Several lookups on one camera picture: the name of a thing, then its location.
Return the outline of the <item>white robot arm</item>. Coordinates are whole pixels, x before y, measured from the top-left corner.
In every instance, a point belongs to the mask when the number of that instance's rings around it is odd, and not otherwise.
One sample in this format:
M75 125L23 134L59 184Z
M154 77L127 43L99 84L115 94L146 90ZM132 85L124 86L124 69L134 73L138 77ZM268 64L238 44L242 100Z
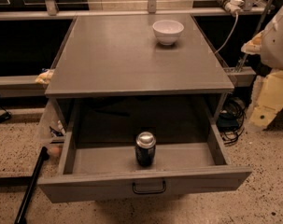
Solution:
M248 125L266 129L283 109L283 6L241 50L258 54L262 64L271 68L265 77L256 77L248 109Z

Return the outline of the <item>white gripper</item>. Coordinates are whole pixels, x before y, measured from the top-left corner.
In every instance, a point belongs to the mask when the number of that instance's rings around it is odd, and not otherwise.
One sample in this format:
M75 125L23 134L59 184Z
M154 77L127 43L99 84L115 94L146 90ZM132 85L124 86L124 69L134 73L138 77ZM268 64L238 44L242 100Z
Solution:
M257 77L252 91L248 122L265 129L283 109L283 70Z

